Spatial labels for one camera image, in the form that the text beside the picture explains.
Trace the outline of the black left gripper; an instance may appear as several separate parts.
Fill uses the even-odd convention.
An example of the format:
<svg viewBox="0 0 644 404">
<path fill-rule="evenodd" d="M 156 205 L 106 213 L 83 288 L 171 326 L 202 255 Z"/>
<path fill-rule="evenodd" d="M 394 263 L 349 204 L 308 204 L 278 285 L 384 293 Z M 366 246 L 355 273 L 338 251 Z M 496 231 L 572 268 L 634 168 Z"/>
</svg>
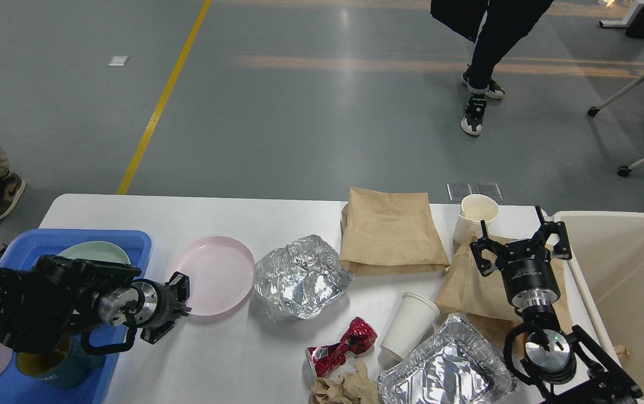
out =
<svg viewBox="0 0 644 404">
<path fill-rule="evenodd" d="M 142 328 L 140 338 L 154 345 L 173 330 L 176 320 L 190 314 L 189 296 L 186 274 L 175 272 L 164 284 L 139 279 L 101 294 L 97 314 L 103 324 Z"/>
</svg>

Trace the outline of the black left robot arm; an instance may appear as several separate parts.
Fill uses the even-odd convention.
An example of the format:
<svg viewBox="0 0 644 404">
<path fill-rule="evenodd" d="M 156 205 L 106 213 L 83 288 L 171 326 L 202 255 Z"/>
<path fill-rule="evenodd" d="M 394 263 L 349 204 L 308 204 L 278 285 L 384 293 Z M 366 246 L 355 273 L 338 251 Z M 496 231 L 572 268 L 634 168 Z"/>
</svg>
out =
<svg viewBox="0 0 644 404">
<path fill-rule="evenodd" d="M 0 268 L 0 343 L 17 353 L 50 355 L 80 336 L 90 355 L 130 350 L 140 332 L 157 343 L 191 311 L 190 279 L 164 283 L 131 264 L 42 255 L 27 271 Z"/>
</svg>

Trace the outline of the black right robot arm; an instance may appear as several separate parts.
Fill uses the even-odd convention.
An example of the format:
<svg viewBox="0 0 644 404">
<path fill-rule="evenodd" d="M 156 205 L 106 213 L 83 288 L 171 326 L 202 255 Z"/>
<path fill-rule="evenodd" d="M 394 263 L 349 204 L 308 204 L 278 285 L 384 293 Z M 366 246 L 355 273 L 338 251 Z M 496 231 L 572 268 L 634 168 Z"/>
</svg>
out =
<svg viewBox="0 0 644 404">
<path fill-rule="evenodd" d="M 505 338 L 506 367 L 535 386 L 545 403 L 635 403 L 637 382 L 580 325 L 562 330 L 553 307 L 562 293 L 552 260 L 572 258 L 565 223 L 551 222 L 536 207 L 540 227 L 524 240 L 501 244 L 480 222 L 470 243 L 481 276 L 499 271 L 507 301 L 522 320 Z"/>
</svg>

